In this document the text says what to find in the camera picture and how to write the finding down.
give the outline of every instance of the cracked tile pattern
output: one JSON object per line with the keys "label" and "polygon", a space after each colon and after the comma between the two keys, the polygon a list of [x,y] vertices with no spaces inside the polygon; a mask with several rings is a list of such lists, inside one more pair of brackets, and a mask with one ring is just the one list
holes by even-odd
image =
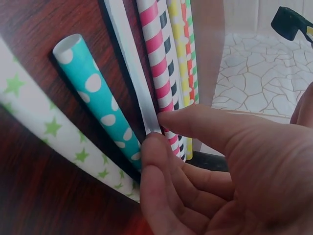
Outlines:
{"label": "cracked tile pattern", "polygon": [[290,118],[312,73],[307,42],[227,34],[212,107]]}

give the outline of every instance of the white polka dot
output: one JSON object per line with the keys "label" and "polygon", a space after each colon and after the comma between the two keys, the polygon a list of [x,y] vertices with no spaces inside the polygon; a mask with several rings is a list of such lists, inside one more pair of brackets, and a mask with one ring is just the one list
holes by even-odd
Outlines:
{"label": "white polka dot", "polygon": [[140,153],[135,153],[134,155],[132,155],[132,160],[133,161],[138,161],[141,158]]}
{"label": "white polka dot", "polygon": [[72,49],[68,49],[61,54],[56,54],[55,58],[59,61],[60,64],[67,65],[72,62],[74,57]]}
{"label": "white polka dot", "polygon": [[185,44],[188,44],[189,43],[189,38],[184,38],[184,41],[183,41]]}
{"label": "white polka dot", "polygon": [[113,126],[116,121],[115,115],[109,114],[101,118],[101,122],[105,126]]}
{"label": "white polka dot", "polygon": [[95,68],[97,71],[99,71],[99,67],[97,66],[95,60],[93,60],[93,66],[94,66],[94,68]]}
{"label": "white polka dot", "polygon": [[117,102],[113,96],[112,96],[112,101],[111,101],[111,107],[112,107],[113,111],[118,110],[118,104],[117,104]]}
{"label": "white polka dot", "polygon": [[89,103],[90,102],[90,97],[89,95],[87,95],[86,93],[84,92],[78,92],[79,96],[82,98],[82,100],[85,102],[85,103]]}
{"label": "white polka dot", "polygon": [[97,92],[101,88],[101,78],[98,74],[94,73],[91,75],[86,83],[85,83],[85,88],[89,92]]}
{"label": "white polka dot", "polygon": [[123,136],[123,139],[126,140],[126,141],[129,141],[132,138],[132,135],[133,135],[133,132],[132,132],[131,128],[129,127],[126,130],[126,132],[125,132],[125,134]]}
{"label": "white polka dot", "polygon": [[125,148],[126,144],[124,142],[119,142],[119,141],[115,141],[115,144],[119,147],[119,148]]}

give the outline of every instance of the finger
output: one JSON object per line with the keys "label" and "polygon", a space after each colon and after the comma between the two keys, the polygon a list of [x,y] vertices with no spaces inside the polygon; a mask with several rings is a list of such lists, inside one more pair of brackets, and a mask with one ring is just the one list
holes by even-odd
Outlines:
{"label": "finger", "polygon": [[204,105],[191,105],[178,111],[163,112],[158,115],[158,119],[165,128],[199,139],[226,156],[227,145],[234,136],[249,127],[271,123],[256,116],[230,114]]}
{"label": "finger", "polygon": [[209,219],[196,211],[186,208],[174,188],[168,161],[168,155],[173,155],[173,151],[167,139],[160,134],[151,134],[143,143],[141,150],[143,169],[153,165],[162,172],[165,179],[168,205],[175,216],[191,230],[197,233],[203,231],[207,227]]}
{"label": "finger", "polygon": [[193,235],[170,209],[162,172],[149,165],[141,173],[140,205],[142,213],[155,235]]}
{"label": "finger", "polygon": [[301,97],[297,125],[313,128],[313,83]]}
{"label": "finger", "polygon": [[299,113],[300,113],[300,108],[301,108],[301,105],[302,105],[302,100],[303,100],[303,95],[301,96],[301,98],[299,99],[299,102],[297,103],[297,106],[291,116],[291,119],[290,119],[290,124],[297,124],[298,122],[298,117],[299,117]]}
{"label": "finger", "polygon": [[201,169],[190,164],[185,164],[182,170],[197,189],[227,201],[233,200],[235,186],[229,173]]}
{"label": "finger", "polygon": [[210,219],[227,203],[226,200],[216,195],[198,190],[179,167],[172,169],[171,176],[184,205]]}

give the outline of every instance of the striped paper straw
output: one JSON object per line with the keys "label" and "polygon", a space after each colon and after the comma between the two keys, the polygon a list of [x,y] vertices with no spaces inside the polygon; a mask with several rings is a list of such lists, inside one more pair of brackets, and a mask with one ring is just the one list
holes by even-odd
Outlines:
{"label": "striped paper straw", "polygon": [[138,139],[119,108],[82,35],[61,40],[53,55],[82,100],[115,144],[137,170],[141,170]]}
{"label": "striped paper straw", "polygon": [[[137,0],[137,6],[160,111],[173,111],[173,96],[157,1]],[[164,130],[164,134],[169,140],[174,154],[180,157],[178,136],[168,130]]]}
{"label": "striped paper straw", "polygon": [[133,180],[58,109],[1,37],[0,51],[0,104],[57,153],[100,182],[138,201],[139,188]]}
{"label": "striped paper straw", "polygon": [[195,46],[194,25],[192,21],[192,11],[191,11],[190,0],[186,0],[186,17],[187,17],[188,28],[189,28],[189,43],[190,43],[190,48],[191,48],[192,75],[194,78],[194,89],[195,89],[195,103],[199,104],[196,46]]}
{"label": "striped paper straw", "polygon": [[[166,0],[157,0],[157,7],[161,22],[162,35],[166,53],[166,61],[167,68],[170,75],[170,84],[173,95],[173,104],[174,110],[178,110],[181,107],[182,99],[179,98],[180,90],[179,84],[177,83],[177,79],[179,77],[179,66],[177,59],[177,52],[174,43],[174,36],[172,32],[171,22],[169,20]],[[180,148],[180,157],[182,160],[185,160],[185,148],[184,148],[184,140],[182,136],[178,136],[179,139],[179,148]]]}
{"label": "striped paper straw", "polygon": [[187,17],[186,17],[185,0],[181,0],[181,12],[182,12],[182,19],[184,21],[184,35],[185,35],[184,42],[186,45],[186,55],[187,55],[190,104],[193,104],[195,101],[195,90],[194,90],[194,77],[192,75],[191,48],[190,48],[190,43],[189,43],[189,30],[188,30],[188,23],[187,23]]}
{"label": "striped paper straw", "polygon": [[[183,102],[184,106],[190,104],[189,96],[189,76],[188,76],[188,67],[187,67],[187,56],[186,56],[186,44],[184,43],[184,22],[182,19],[181,12],[181,2],[180,0],[166,0],[170,21],[172,25],[177,57],[179,61],[179,71],[181,79],[181,87],[183,91]],[[192,140],[187,138],[187,151],[186,151],[187,160],[192,159]]]}

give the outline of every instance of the skin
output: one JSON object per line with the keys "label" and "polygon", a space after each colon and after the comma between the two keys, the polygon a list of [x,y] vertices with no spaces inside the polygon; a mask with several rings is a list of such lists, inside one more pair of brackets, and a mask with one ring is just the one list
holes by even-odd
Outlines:
{"label": "skin", "polygon": [[202,105],[158,118],[223,153],[230,173],[186,164],[164,136],[149,135],[140,200],[155,235],[313,234],[313,84],[290,124]]}

